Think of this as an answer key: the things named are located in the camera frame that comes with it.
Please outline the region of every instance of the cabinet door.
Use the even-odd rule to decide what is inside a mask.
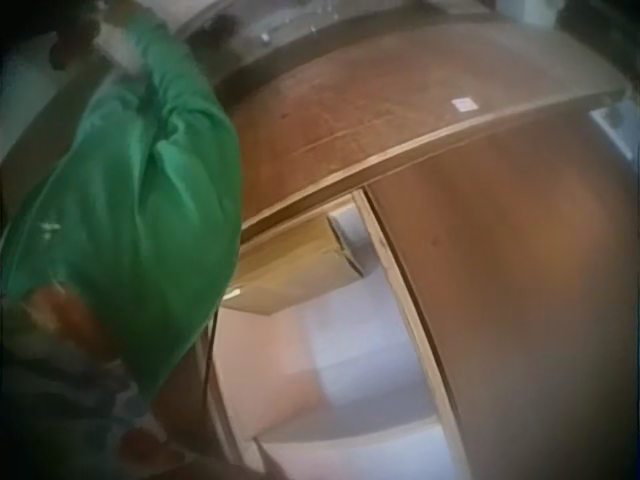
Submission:
[[[637,190],[586,115],[368,186],[476,480],[635,478]]]

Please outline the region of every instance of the wooden cabinet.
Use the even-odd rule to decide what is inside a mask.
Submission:
[[[363,273],[221,312],[245,461],[257,441],[293,480],[635,478],[638,192],[588,116],[625,88],[561,33],[463,22],[236,105],[243,253],[328,215]]]
[[[522,125],[367,192],[474,478],[635,478],[637,190],[595,123]]]
[[[271,315],[360,276],[330,219],[320,215],[245,249],[222,306]]]
[[[315,248],[317,235],[300,234],[310,226],[325,231],[330,220],[341,232],[338,251],[348,250],[361,273],[350,274],[348,282],[317,282],[323,288],[313,295],[269,304],[261,314],[233,304],[221,308],[214,362],[233,430],[228,440],[257,469],[259,443],[300,480],[465,476],[464,464],[456,465],[457,433],[445,432],[439,414],[437,403],[445,397],[432,392],[433,379],[413,339],[424,334],[408,321],[407,291],[391,280],[395,264],[381,247],[369,205],[360,192],[338,203],[327,215],[258,237],[241,253],[238,272],[254,264],[258,252],[283,246],[291,258],[295,252],[304,252],[301,258],[317,251],[335,254],[335,237],[325,250]],[[343,255],[340,264],[348,265]],[[305,292],[316,284],[318,263],[335,268],[328,258],[294,262]],[[279,262],[257,263],[280,271]],[[441,407],[450,410],[446,403]]]

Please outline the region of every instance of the brown wooden panel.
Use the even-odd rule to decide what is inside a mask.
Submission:
[[[568,36],[504,22],[431,25],[331,52],[232,111],[245,230],[376,165],[389,171],[390,160],[424,158],[446,139],[624,86]],[[460,97],[479,109],[459,112],[451,101]]]
[[[591,120],[494,134],[368,192],[474,478],[635,478],[637,190]]]

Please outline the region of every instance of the white surface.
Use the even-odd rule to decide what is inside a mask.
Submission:
[[[565,0],[498,0],[498,12],[537,27],[552,28]]]
[[[407,385],[428,387],[380,266],[367,277],[274,315],[307,332],[327,401],[346,405]]]
[[[451,100],[451,103],[453,103],[453,106],[456,107],[459,112],[463,113],[473,112],[478,109],[478,105],[476,105],[476,102],[474,102],[471,97],[456,98]]]
[[[264,444],[326,443],[326,448],[348,448],[437,425],[436,413],[424,385],[417,384],[341,407],[306,412],[259,438]]]
[[[610,118],[617,118],[616,124]],[[591,112],[591,118],[604,130],[624,157],[637,169],[640,157],[640,107],[631,99]]]
[[[355,448],[265,444],[290,480],[454,480],[442,428],[427,426]]]

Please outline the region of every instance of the wall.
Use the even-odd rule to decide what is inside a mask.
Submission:
[[[0,93],[0,163],[22,131],[64,85],[68,73],[49,65],[54,35],[43,35],[21,45],[3,59]]]
[[[297,318],[220,309],[214,361],[238,438],[323,404]]]
[[[395,298],[380,266],[364,280],[275,317],[304,325],[327,400],[345,405],[424,380]]]

